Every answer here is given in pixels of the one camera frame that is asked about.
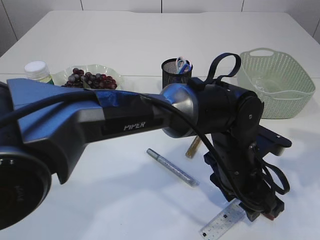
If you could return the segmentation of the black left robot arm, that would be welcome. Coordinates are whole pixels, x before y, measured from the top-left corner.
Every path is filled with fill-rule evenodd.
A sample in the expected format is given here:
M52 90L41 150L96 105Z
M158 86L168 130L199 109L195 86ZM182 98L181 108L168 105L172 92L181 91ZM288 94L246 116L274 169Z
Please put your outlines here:
M249 220L276 218L283 172L264 161L291 142L260 125L264 104L250 90L219 79L173 83L160 94L68 88L26 78L0 85L0 227L31 214L56 174L70 177L93 142L162 129L172 138L199 136L210 180Z

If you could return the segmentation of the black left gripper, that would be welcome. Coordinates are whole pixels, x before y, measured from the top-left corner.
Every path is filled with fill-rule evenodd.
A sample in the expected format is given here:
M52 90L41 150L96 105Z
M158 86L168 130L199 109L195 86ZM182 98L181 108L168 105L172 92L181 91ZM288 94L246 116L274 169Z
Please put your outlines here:
M213 146L222 163L231 175L234 185L242 196L232 189L225 172L211 153L204 155L204 161L211 166L210 180L221 190L227 201L240 200L250 221L263 213L275 212L277 216L284 211L285 203L277 194L285 194L285 187L274 182L273 171L282 184L284 173L275 165L264 161L260 155L256 139L236 139L229 132L211 134Z

